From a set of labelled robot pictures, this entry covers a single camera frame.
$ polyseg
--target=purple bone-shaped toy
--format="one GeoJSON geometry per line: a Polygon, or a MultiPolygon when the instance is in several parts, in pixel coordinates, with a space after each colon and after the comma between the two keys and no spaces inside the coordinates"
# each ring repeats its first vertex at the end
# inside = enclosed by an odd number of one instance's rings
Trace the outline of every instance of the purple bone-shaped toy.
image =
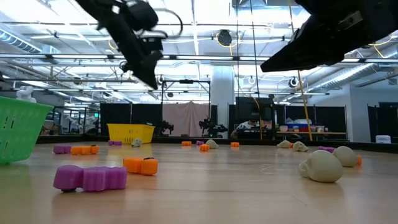
{"type": "Polygon", "coordinates": [[[112,140],[109,140],[109,141],[108,141],[108,144],[109,144],[110,146],[121,146],[121,145],[123,144],[123,142],[122,142],[122,141],[112,141],[112,140]]]}
{"type": "Polygon", "coordinates": [[[56,145],[54,146],[53,152],[55,154],[70,154],[71,148],[71,146],[56,145]]]}
{"type": "Polygon", "coordinates": [[[126,188],[127,169],[125,167],[80,168],[65,165],[57,169],[54,187],[63,192],[73,192],[76,188],[96,192],[102,190],[121,190],[126,188]]]}
{"type": "Polygon", "coordinates": [[[319,149],[319,150],[325,150],[325,151],[328,151],[328,152],[330,152],[330,153],[333,153],[333,152],[335,151],[336,148],[334,148],[334,147],[319,146],[318,149],[319,149]]]}

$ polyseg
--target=ceiling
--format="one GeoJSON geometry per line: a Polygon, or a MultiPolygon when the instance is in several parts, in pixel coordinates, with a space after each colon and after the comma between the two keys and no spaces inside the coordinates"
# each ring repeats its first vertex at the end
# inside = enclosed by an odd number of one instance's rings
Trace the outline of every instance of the ceiling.
{"type": "MultiPolygon", "coordinates": [[[[291,18],[288,1],[280,0],[149,0],[153,8],[167,8],[176,12],[183,21],[183,32],[180,37],[172,37],[163,41],[164,55],[211,55],[211,56],[241,56],[270,57],[287,44],[292,35],[291,18]],[[228,29],[233,38],[232,47],[218,43],[216,37],[221,29],[228,29]]],[[[170,36],[178,33],[178,19],[171,14],[158,12],[159,25],[156,30],[164,30],[170,36]]],[[[307,20],[309,13],[302,7],[292,6],[293,27],[300,27],[307,20]]],[[[119,54],[114,50],[115,43],[109,38],[105,29],[96,30],[96,21],[87,14],[74,0],[1,0],[0,1],[0,31],[7,30],[14,36],[25,40],[38,49],[51,50],[59,54],[119,54]]],[[[395,44],[392,34],[379,43],[389,41],[379,47],[387,49],[395,44]]],[[[27,52],[0,41],[0,54],[27,52]]],[[[358,49],[346,57],[370,57],[376,51],[358,49]]],[[[213,67],[220,63],[201,60],[161,60],[155,70],[160,78],[165,80],[192,79],[211,80],[213,67]]],[[[230,67],[235,74],[235,91],[257,91],[252,78],[259,77],[260,91],[297,91],[288,86],[288,81],[297,76],[296,71],[262,73],[254,63],[225,62],[223,66],[230,67]]],[[[322,78],[352,65],[335,65],[334,67],[318,67],[303,71],[304,86],[308,87],[322,78]]],[[[123,74],[119,69],[119,61],[104,60],[59,60],[58,64],[43,63],[42,60],[6,59],[0,63],[0,70],[7,70],[11,78],[51,78],[72,79],[80,77],[91,80],[127,80],[129,74],[123,74]]],[[[148,93],[148,87],[139,83],[118,82],[47,82],[36,84],[36,88],[81,89],[83,92],[56,91],[56,94],[82,96],[85,100],[95,101],[130,101],[133,103],[158,103],[159,92],[148,93]],[[95,89],[109,89],[111,94],[103,94],[95,89]],[[112,90],[136,90],[141,92],[112,92],[112,90]]],[[[18,83],[30,85],[32,82],[18,83]]],[[[193,84],[173,84],[169,91],[174,96],[165,96],[166,102],[175,103],[188,100],[206,102],[208,100],[207,86],[193,84]]],[[[277,95],[277,100],[286,100],[283,95],[277,95]]]]}

